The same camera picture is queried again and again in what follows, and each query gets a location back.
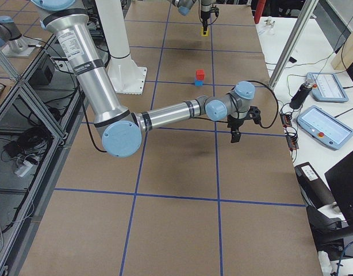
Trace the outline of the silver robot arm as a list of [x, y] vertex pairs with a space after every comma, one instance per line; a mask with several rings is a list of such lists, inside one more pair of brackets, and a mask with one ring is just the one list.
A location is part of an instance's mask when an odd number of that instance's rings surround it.
[[196, 99], [135, 113], [121, 103], [125, 96], [140, 95], [147, 74], [132, 60], [124, 17], [117, 1], [98, 2], [110, 63], [105, 65], [87, 28], [89, 16], [81, 1], [35, 1], [44, 29], [53, 33], [64, 51], [77, 81], [95, 115], [94, 125], [105, 151], [115, 157], [133, 155], [142, 134], [192, 118], [207, 115], [212, 121], [228, 120], [232, 141], [240, 140], [239, 128], [246, 120], [260, 123], [260, 111], [251, 105], [255, 87], [239, 82], [223, 97]]
[[172, 0], [170, 4], [175, 6], [179, 13], [186, 16], [191, 11], [194, 4], [198, 2], [198, 19], [202, 24], [201, 36], [207, 37], [209, 35], [209, 26], [214, 24], [219, 17], [219, 8], [211, 0]]

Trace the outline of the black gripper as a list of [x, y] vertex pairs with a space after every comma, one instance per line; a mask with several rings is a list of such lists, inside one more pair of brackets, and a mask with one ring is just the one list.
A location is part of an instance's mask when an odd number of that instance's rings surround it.
[[213, 0], [200, 0], [199, 2], [199, 15], [202, 20], [202, 27], [208, 29], [208, 19], [211, 14], [217, 18], [219, 16], [219, 8], [215, 5], [216, 1]]
[[260, 110], [257, 106], [250, 106], [250, 109], [243, 118], [235, 118], [232, 115], [228, 115], [227, 127], [231, 129], [231, 143], [238, 143], [240, 141], [239, 128], [248, 120], [253, 120], [255, 124], [261, 123]]

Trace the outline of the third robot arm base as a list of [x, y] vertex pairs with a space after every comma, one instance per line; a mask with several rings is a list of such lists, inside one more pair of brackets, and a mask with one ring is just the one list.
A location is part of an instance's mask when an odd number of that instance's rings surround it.
[[0, 49], [11, 58], [28, 58], [41, 44], [36, 39], [23, 36], [13, 19], [0, 16]]

